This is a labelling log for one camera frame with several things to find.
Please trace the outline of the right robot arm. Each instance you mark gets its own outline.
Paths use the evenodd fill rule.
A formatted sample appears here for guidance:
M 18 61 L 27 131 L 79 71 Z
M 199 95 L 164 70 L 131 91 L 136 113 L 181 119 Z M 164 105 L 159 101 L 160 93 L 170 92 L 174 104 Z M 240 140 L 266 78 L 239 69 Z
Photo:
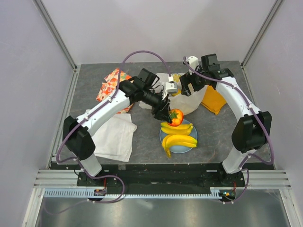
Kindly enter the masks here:
M 270 140 L 272 116 L 261 111 L 244 94 L 236 78 L 228 68 L 221 68 L 216 54 L 198 59 L 195 56 L 184 57 L 183 63 L 188 72 L 180 78 L 181 93 L 190 96 L 188 86 L 199 91 L 206 85 L 216 90 L 231 108 L 237 124 L 232 133 L 233 147 L 222 162 L 223 171 L 217 174 L 217 181 L 228 186 L 234 180 L 234 173 L 242 170 L 250 157 L 255 157 L 266 165 L 274 162 L 273 145 Z

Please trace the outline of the small yellow banana bunch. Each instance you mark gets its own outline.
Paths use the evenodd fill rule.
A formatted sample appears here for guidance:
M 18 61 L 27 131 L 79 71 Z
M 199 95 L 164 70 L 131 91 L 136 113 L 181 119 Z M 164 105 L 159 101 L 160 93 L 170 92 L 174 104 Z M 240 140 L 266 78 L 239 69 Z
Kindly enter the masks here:
M 166 122 L 161 123 L 161 131 L 168 135 L 189 135 L 193 130 L 193 124 L 181 124 L 179 126 L 171 126 Z

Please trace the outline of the large yellow banana bunch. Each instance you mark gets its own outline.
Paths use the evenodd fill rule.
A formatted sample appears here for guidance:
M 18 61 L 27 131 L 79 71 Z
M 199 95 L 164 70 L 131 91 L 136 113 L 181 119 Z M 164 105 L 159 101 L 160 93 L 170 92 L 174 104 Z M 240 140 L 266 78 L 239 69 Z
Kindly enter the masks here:
M 188 135 L 168 135 L 163 138 L 161 145 L 168 158 L 171 153 L 183 154 L 197 147 L 197 140 Z

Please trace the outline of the white plastic bag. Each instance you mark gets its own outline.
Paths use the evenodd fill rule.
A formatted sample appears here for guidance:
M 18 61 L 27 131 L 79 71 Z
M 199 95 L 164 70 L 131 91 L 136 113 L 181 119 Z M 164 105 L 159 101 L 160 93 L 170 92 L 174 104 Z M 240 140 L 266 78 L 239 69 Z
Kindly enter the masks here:
M 165 82 L 168 82 L 167 73 L 156 73 L 156 75 L 160 78 L 160 80 L 156 82 L 155 86 L 158 86 L 159 84 L 164 85 Z M 172 73 L 174 81 L 177 83 L 179 90 L 181 90 L 181 83 L 179 78 L 182 75 L 184 75 L 184 73 Z M 184 115 L 192 113 L 201 105 L 201 102 L 203 101 L 205 92 L 207 90 L 207 85 L 205 85 L 201 90 L 196 92 L 193 91 L 193 87 L 191 84 L 189 84 L 188 87 L 191 92 L 190 96 L 182 95 L 181 93 L 175 93 L 174 96 L 169 96 L 170 108 L 179 109 L 183 112 Z M 139 102 L 139 106 L 143 109 L 152 109 L 150 105 L 147 105 L 142 101 Z

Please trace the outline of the orange persimmon fruit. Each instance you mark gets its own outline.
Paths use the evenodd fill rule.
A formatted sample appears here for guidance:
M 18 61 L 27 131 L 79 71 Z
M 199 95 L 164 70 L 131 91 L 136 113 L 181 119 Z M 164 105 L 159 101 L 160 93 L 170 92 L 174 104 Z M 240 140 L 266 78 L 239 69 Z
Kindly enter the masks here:
M 184 119 L 183 112 L 179 109 L 171 109 L 169 111 L 169 116 L 171 119 L 171 122 L 169 123 L 170 126 L 177 127 L 181 125 Z

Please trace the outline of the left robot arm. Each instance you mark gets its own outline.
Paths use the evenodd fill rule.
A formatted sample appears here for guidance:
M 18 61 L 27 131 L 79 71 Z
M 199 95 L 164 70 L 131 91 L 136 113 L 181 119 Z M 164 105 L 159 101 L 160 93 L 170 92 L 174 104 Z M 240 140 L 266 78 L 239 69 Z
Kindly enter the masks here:
M 118 81 L 113 92 L 88 112 L 73 118 L 68 116 L 63 122 L 62 145 L 75 155 L 81 168 L 88 174 L 87 180 L 93 186 L 104 181 L 102 166 L 94 151 L 92 139 L 97 130 L 122 109 L 141 101 L 151 106 L 155 119 L 172 122 L 169 114 L 169 95 L 177 92 L 177 84 L 171 75 L 163 84 L 163 91 L 156 93 L 153 84 L 158 76 L 147 69 L 142 69 L 138 76 Z

